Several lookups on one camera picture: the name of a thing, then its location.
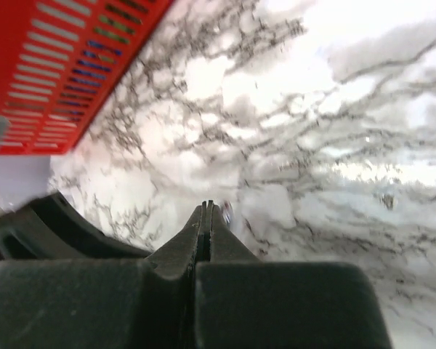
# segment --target red plastic crate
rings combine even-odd
[[[0,0],[0,154],[70,150],[171,3]]]

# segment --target black plastic part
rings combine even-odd
[[[19,240],[18,246],[32,245],[26,248],[32,257],[49,254],[55,242],[44,237],[55,234],[28,211],[22,214],[36,225],[19,226],[31,238],[33,227],[39,228],[39,244],[20,233],[24,243]],[[23,257],[16,246],[4,244],[10,255]],[[72,260],[0,262],[0,348],[391,345],[375,294],[358,268],[262,263],[226,228],[210,201],[197,206],[185,227],[145,259],[81,254]]]
[[[200,263],[197,349],[390,349],[366,276],[344,263]]]
[[[147,257],[150,252],[105,236],[60,193],[0,217],[0,252],[12,259]]]

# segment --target crate slot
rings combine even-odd
[[[32,137],[26,137],[26,136],[4,136],[2,138],[2,140],[5,141],[24,141],[24,142],[28,142],[30,140],[32,140]]]
[[[52,51],[50,49],[45,49],[43,47],[39,47],[39,46],[32,45],[32,44],[24,44],[23,47],[28,51],[31,51],[34,53],[39,53],[40,55],[49,56],[52,58],[57,58],[58,60],[65,60],[65,61],[70,60],[69,56],[65,53],[59,53],[59,52]]]
[[[99,71],[105,71],[107,73],[111,72],[111,69],[108,68],[108,67],[104,67],[103,65],[98,65],[98,64],[90,63],[90,62],[88,62],[86,60],[78,60],[77,63],[79,65],[84,66],[84,67],[98,69]]]
[[[37,124],[39,120],[35,119],[27,119],[27,118],[15,118],[13,116],[4,115],[10,122],[16,121],[16,122],[23,122],[26,124]]]
[[[62,154],[61,149],[62,147],[58,148],[33,148],[32,152],[36,155],[42,154],[42,155],[48,155],[48,154]]]
[[[37,148],[58,148],[58,144],[56,143],[36,143],[34,144]]]
[[[108,51],[109,53],[113,53],[114,55],[117,56],[121,56],[121,53],[123,53],[119,49],[112,49],[111,47],[101,44],[100,42],[95,40],[87,40],[87,46],[94,47],[96,49],[101,49],[103,51]]]
[[[37,116],[41,117],[42,113],[39,113],[37,111],[20,111],[20,110],[12,110],[12,109],[2,109],[4,113],[12,114],[12,115],[22,115],[22,116]]]
[[[23,144],[21,142],[0,141],[0,145],[4,147],[23,147]]]
[[[84,55],[86,57],[93,58],[95,60],[101,60],[101,61],[107,62],[107,63],[112,63],[112,64],[116,63],[116,61],[113,58],[111,58],[111,57],[108,57],[108,56],[105,56],[105,55],[101,55],[101,54],[97,54],[97,53],[93,53],[93,52],[90,52],[90,51],[87,51],[87,50],[84,50],[82,52],[82,55]]]
[[[95,82],[95,81],[90,81],[90,80],[85,80],[85,79],[80,79],[80,78],[69,78],[68,79],[71,82],[77,82],[78,84],[84,84],[84,85],[89,85],[89,86],[93,86],[93,87],[100,87],[102,86],[100,83]]]
[[[127,34],[134,34],[134,29],[128,27],[127,25],[124,25],[120,22],[117,22],[115,20],[112,20],[111,18],[105,16],[105,15],[99,15],[99,21],[107,24],[107,25],[111,25],[112,27],[115,27],[116,29],[119,29],[120,31],[123,31]]]
[[[83,111],[72,111],[71,109],[54,109],[55,113],[71,114],[71,115],[84,115]]]
[[[65,132],[65,133],[71,133],[74,132],[73,129],[65,128],[65,127],[44,127],[44,131],[50,131],[50,132]]]
[[[20,55],[20,58],[22,60],[24,60],[25,62],[39,64],[39,65],[45,65],[47,67],[59,69],[61,71],[65,69],[65,66],[61,63],[55,63],[55,62],[52,62],[49,60],[42,60],[41,58],[37,58],[34,56],[30,56],[30,55]]]
[[[80,27],[80,28],[84,28],[86,26],[86,22],[83,21],[81,18],[71,16],[68,13],[64,13],[58,9],[55,9],[54,7],[47,6],[46,4],[42,4],[41,2],[38,2],[36,6],[43,13],[45,13],[49,16],[58,18],[59,20],[62,20],[63,22],[70,23],[70,24],[75,25],[75,26]]]
[[[42,22],[41,20],[37,20],[34,18],[31,20],[31,24],[34,27],[39,28],[42,31],[48,31],[49,33],[61,36],[61,37],[66,38],[68,40],[79,41],[78,34],[73,33],[71,31],[66,31],[65,29],[62,29],[62,28],[58,28],[52,24]]]
[[[52,91],[50,89],[42,89],[39,87],[28,86],[28,85],[24,85],[24,84],[10,84],[10,85],[11,85],[11,87],[14,87],[15,89],[24,89],[25,91],[42,93],[44,95],[51,95],[52,94]]]
[[[117,33],[112,31],[107,31],[101,27],[95,27],[94,33],[103,35],[109,39],[115,40],[117,42],[121,42],[122,44],[129,45],[129,39],[124,38],[123,36],[119,36]]]
[[[41,42],[42,44],[55,46],[58,47],[59,49],[65,49],[66,51],[70,51],[70,52],[74,51],[74,47],[71,44],[67,44],[65,42],[55,40],[41,34],[34,33],[33,31],[28,32],[28,38]]]
[[[65,85],[65,89],[69,89],[70,91],[90,93],[91,95],[95,95],[95,93],[97,93],[97,91],[94,89],[84,89],[82,87],[76,87],[76,86],[71,86],[71,85]]]
[[[56,73],[54,71],[46,71],[44,69],[34,68],[34,67],[30,67],[28,65],[18,64],[18,65],[16,65],[16,68],[19,71],[27,71],[28,73],[34,73],[34,74],[38,74],[38,75],[48,76],[50,78],[56,78],[56,79],[61,78],[60,73]]]
[[[43,143],[66,143],[66,140],[60,138],[37,138],[37,142]]]
[[[53,120],[74,121],[74,122],[80,121],[80,118],[76,116],[61,116],[61,115],[50,114],[49,117]]]
[[[140,18],[137,18],[133,15],[130,15],[128,12],[125,12],[122,9],[119,9],[118,7],[113,6],[112,4],[106,4],[105,9],[107,11],[114,13],[115,15],[118,15],[118,16],[124,18],[125,20],[130,20],[131,22],[136,23],[136,24],[142,24],[142,21],[140,20]]]
[[[12,129],[36,129],[35,125],[30,124],[20,124],[20,121],[12,121]]]
[[[27,75],[22,75],[22,74],[14,74],[13,77],[17,80],[32,82],[34,84],[40,84],[40,85],[51,86],[51,87],[57,86],[57,84],[54,81],[34,78],[32,76],[27,76]]]
[[[68,135],[62,135],[62,134],[60,134],[60,133],[41,132],[41,133],[39,133],[39,136],[44,136],[44,137],[56,137],[56,138],[66,138]]]
[[[137,2],[134,2],[132,0],[118,0],[118,1],[132,7],[133,9],[136,9],[137,11],[140,11],[142,13],[148,13],[147,7],[144,7],[141,4],[138,4]]]
[[[82,69],[73,69],[72,72],[75,74],[80,74],[80,75],[88,76],[91,78],[105,80],[105,75],[92,73],[91,71],[83,71]]]
[[[88,104],[81,104],[77,102],[71,102],[69,100],[58,100],[58,104],[64,104],[64,105],[71,105],[73,107],[80,107],[80,108],[88,108]]]
[[[79,12],[86,16],[90,16],[92,12],[90,8],[78,4],[77,2],[72,0],[53,0],[53,1],[56,2],[57,4],[63,5],[64,7],[67,7],[68,9],[72,9],[73,11]]]
[[[23,136],[33,136],[34,132],[33,131],[20,131],[20,130],[16,130],[16,129],[9,129],[7,131],[7,135],[23,135]]]
[[[63,98],[73,98],[75,100],[86,100],[87,102],[91,102],[93,98],[79,95],[72,95],[71,93],[60,93],[60,96]]]
[[[75,129],[78,126],[77,124],[74,124],[74,123],[71,123],[71,122],[62,122],[62,121],[47,121],[45,124],[49,125],[49,126],[69,127],[69,128],[72,128],[72,129]]]
[[[28,93],[8,92],[8,95],[10,97],[21,98],[23,100],[38,100],[39,102],[48,102],[49,101],[49,99],[47,97],[31,95]]]
[[[28,104],[28,103],[22,103],[22,102],[5,102],[5,105],[9,107],[16,107],[16,108],[24,108],[24,109],[31,109],[32,111],[42,111],[44,107],[42,105],[34,105],[34,104]]]

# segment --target marble countertop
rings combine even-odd
[[[157,249],[204,199],[264,260],[359,265],[436,348],[436,0],[177,0],[49,187]]]

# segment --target white marble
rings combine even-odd
[[[50,187],[156,249],[204,199],[266,260],[359,265],[436,348],[436,0],[177,0]]]

